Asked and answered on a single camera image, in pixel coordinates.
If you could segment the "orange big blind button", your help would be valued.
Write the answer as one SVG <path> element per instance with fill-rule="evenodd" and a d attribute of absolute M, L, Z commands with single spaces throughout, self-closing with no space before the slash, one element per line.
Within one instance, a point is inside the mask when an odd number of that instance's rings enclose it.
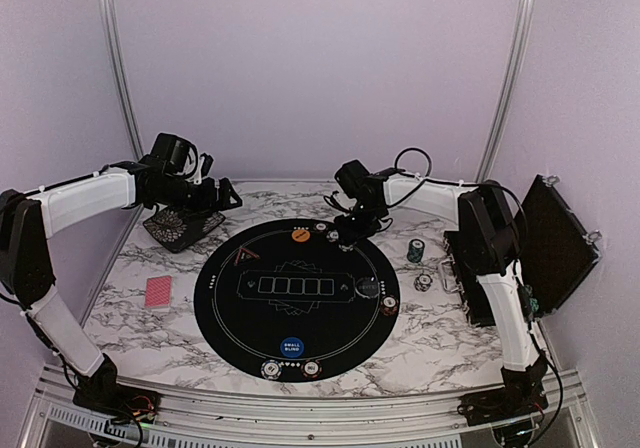
<path fill-rule="evenodd" d="M 291 233 L 291 238 L 297 243 L 304 243 L 311 238 L 311 232 L 308 229 L 296 228 Z"/>

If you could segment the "black dealer button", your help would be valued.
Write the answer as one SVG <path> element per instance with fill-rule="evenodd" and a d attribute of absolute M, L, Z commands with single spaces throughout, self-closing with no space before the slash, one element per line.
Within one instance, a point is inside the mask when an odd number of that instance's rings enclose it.
<path fill-rule="evenodd" d="M 377 299 L 381 292 L 380 283 L 375 277 L 364 277 L 355 284 L 355 292 L 364 299 Z"/>

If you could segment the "red triangular all-in marker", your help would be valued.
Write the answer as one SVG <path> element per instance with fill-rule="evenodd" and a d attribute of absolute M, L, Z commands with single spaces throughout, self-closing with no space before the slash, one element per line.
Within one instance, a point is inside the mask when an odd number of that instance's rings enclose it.
<path fill-rule="evenodd" d="M 235 257 L 235 261 L 234 261 L 234 265 L 235 266 L 239 266 L 243 263 L 246 262 L 251 262 L 251 261 L 256 261 L 259 260 L 260 256 L 255 253 L 254 251 L 246 248 L 246 247 L 240 247 L 237 251 L 236 257 Z"/>

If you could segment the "blue small blind button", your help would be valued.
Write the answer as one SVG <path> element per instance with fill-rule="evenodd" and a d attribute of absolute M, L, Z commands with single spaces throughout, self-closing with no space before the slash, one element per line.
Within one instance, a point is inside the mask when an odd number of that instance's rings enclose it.
<path fill-rule="evenodd" d="M 304 354 L 305 345 L 303 341 L 297 337 L 285 338 L 280 343 L 281 354 L 288 359 L 296 359 Z"/>

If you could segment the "white red chip stack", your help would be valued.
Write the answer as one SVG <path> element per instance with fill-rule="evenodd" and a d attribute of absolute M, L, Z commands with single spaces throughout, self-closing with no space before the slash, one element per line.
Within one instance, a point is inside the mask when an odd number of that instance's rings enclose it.
<path fill-rule="evenodd" d="M 302 366 L 302 373 L 307 378 L 317 378 L 322 371 L 321 365 L 317 361 L 307 361 Z"/>

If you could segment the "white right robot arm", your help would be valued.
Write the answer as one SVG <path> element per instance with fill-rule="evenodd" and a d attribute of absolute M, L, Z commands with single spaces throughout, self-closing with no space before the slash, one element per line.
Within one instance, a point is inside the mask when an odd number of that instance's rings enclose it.
<path fill-rule="evenodd" d="M 535 336 L 522 281 L 527 226 L 511 212 L 516 196 L 493 181 L 436 180 L 398 167 L 372 173 L 358 160 L 343 164 L 334 178 L 354 202 L 341 207 L 334 220 L 335 238 L 344 247 L 376 234 L 389 211 L 400 205 L 452 222 L 458 247 L 453 259 L 481 285 L 501 340 L 506 386 L 497 391 L 495 406 L 506 416 L 519 414 L 533 401 L 533 386 L 545 376 L 548 360 Z"/>

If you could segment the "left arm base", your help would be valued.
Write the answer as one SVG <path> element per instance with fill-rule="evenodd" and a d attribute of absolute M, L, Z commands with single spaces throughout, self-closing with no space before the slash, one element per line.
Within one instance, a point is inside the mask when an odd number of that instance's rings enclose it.
<path fill-rule="evenodd" d="M 110 415 L 120 424 L 153 422 L 156 417 L 159 394 L 119 383 L 112 364 L 103 364 L 91 376 L 77 374 L 76 381 L 77 406 Z"/>

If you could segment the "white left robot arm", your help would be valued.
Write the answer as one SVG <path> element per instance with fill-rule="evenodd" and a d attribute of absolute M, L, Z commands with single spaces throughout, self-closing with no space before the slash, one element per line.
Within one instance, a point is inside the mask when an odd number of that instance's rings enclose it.
<path fill-rule="evenodd" d="M 101 169 L 33 191 L 1 195 L 1 283 L 26 319 L 79 377 L 106 413 L 125 406 L 126 391 L 111 378 L 114 364 L 87 336 L 56 287 L 51 245 L 69 228 L 115 210 L 154 210 L 148 230 L 171 253 L 208 235 L 224 212 L 243 202 L 227 178 L 214 179 L 214 159 L 177 135 L 161 133 L 137 161 Z"/>

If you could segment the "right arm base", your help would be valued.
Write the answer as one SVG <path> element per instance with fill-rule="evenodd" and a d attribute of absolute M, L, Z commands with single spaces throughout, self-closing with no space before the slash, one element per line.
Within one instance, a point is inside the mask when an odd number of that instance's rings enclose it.
<path fill-rule="evenodd" d="M 513 385 L 465 394 L 459 400 L 457 413 L 466 419 L 469 426 L 479 426 L 542 414 L 548 406 L 546 392 L 541 386 L 534 387 L 529 395 L 525 395 Z"/>

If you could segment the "black floral patterned pouch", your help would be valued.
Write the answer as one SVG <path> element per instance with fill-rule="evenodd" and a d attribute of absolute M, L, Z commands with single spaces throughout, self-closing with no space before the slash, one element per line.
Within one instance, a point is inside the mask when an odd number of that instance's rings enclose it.
<path fill-rule="evenodd" d="M 166 207 L 143 222 L 143 227 L 162 247 L 171 253 L 189 248 L 225 221 L 219 212 L 191 212 Z"/>

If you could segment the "green poker chip stack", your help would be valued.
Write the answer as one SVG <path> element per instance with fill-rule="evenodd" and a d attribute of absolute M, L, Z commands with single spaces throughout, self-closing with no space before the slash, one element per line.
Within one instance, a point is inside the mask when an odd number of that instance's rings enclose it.
<path fill-rule="evenodd" d="M 406 258 L 411 263 L 419 264 L 424 256 L 426 244 L 421 239 L 411 239 L 408 244 Z"/>

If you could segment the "red playing card deck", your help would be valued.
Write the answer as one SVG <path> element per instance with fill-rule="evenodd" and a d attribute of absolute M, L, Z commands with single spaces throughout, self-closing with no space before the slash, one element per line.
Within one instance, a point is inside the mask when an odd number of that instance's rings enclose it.
<path fill-rule="evenodd" d="M 172 300 L 173 278 L 169 275 L 151 277 L 146 281 L 146 309 L 168 309 Z"/>

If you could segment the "round black poker mat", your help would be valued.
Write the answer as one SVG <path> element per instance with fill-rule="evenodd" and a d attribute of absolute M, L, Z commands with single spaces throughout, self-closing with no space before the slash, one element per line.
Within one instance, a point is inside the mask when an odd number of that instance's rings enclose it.
<path fill-rule="evenodd" d="M 314 230 L 327 225 L 325 233 Z M 296 228 L 311 238 L 297 243 Z M 277 381 L 304 383 L 341 375 L 367 361 L 387 341 L 398 318 L 384 316 L 385 296 L 399 301 L 400 285 L 385 254 L 369 240 L 342 250 L 334 225 L 314 219 L 281 219 L 261 223 L 234 235 L 208 258 L 194 289 L 197 325 L 213 351 L 240 371 L 265 379 L 261 365 L 281 364 Z M 259 260 L 234 265 L 237 251 L 246 247 Z M 375 277 L 381 287 L 377 299 L 355 292 L 356 282 Z M 280 343 L 297 337 L 304 354 L 285 358 Z M 317 361 L 322 371 L 307 378 L 302 366 Z"/>

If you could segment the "black poker chip case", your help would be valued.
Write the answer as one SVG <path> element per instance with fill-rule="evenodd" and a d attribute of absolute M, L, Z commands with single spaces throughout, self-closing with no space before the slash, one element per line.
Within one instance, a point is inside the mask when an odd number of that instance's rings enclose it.
<path fill-rule="evenodd" d="M 528 239 L 520 258 L 521 270 L 534 317 L 540 319 L 559 309 L 571 296 L 599 262 L 600 252 L 554 187 L 552 176 L 538 174 L 522 205 Z M 459 234 L 446 231 L 444 239 L 453 258 L 454 278 L 461 287 L 459 296 L 468 322 L 473 326 L 493 326 L 487 296 L 460 260 Z"/>

